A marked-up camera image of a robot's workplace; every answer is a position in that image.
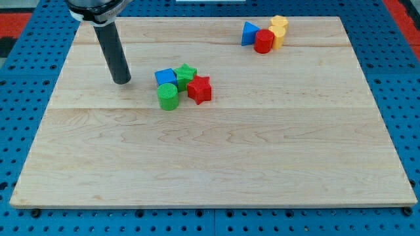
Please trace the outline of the robot arm flange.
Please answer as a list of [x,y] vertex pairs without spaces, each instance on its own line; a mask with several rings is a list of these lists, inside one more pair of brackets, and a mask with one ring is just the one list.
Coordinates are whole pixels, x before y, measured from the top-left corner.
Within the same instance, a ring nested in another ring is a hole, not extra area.
[[88,22],[94,27],[104,27],[115,22],[133,0],[65,0],[73,18]]

